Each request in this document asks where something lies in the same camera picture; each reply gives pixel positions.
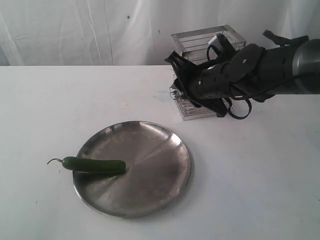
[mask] white curtain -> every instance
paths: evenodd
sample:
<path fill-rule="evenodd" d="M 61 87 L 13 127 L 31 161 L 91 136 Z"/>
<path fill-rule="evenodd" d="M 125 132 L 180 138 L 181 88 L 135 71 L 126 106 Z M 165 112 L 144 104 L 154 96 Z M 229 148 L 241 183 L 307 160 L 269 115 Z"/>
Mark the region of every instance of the white curtain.
<path fill-rule="evenodd" d="M 171 34 L 227 24 L 320 38 L 320 0 L 0 0 L 0 65 L 160 65 Z"/>

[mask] metal plate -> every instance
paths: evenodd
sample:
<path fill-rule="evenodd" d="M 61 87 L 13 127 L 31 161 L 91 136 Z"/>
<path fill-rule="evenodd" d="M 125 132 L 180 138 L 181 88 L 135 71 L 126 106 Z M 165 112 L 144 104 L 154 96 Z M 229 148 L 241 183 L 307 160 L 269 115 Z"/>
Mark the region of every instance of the metal plate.
<path fill-rule="evenodd" d="M 128 121 L 92 136 L 78 157 L 123 160 L 126 173 L 73 172 L 79 197 L 99 213 L 138 218 L 169 205 L 185 188 L 191 172 L 188 150 L 169 129 L 151 122 Z"/>

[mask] white tabletop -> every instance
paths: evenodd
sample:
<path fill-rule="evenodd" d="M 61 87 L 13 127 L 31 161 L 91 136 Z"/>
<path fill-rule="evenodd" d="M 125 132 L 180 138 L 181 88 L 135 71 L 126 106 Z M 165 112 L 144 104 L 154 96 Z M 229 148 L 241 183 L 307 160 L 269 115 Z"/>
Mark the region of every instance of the white tabletop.
<path fill-rule="evenodd" d="M 320 96 L 182 121 L 169 66 L 1 67 L 0 79 L 1 240 L 320 239 Z M 172 205 L 124 220 L 87 207 L 72 173 L 46 163 L 130 120 L 178 134 L 194 171 Z"/>

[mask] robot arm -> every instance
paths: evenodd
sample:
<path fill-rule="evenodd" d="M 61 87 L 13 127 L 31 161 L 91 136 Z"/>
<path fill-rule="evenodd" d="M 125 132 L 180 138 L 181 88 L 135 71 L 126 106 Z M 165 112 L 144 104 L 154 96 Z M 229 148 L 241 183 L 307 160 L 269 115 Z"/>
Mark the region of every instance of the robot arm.
<path fill-rule="evenodd" d="M 174 84 L 196 107 L 204 106 L 224 117 L 233 100 L 263 103 L 277 94 L 320 94 L 320 39 L 308 36 L 287 39 L 270 31 L 263 33 L 280 47 L 266 50 L 249 44 L 236 51 L 222 34 L 217 34 L 207 51 L 208 61 L 200 65 L 173 52 L 165 61 L 177 76 Z M 217 54 L 209 59 L 209 51 Z M 227 108 L 222 99 L 227 100 Z"/>

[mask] white backdrop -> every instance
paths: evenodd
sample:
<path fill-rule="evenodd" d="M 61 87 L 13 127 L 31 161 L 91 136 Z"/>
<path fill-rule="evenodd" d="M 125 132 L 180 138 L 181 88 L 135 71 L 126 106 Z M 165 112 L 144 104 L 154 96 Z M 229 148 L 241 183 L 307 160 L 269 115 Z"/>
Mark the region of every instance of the white backdrop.
<path fill-rule="evenodd" d="M 0 65 L 154 65 L 170 34 L 230 25 L 247 43 L 320 38 L 320 0 L 0 0 Z"/>

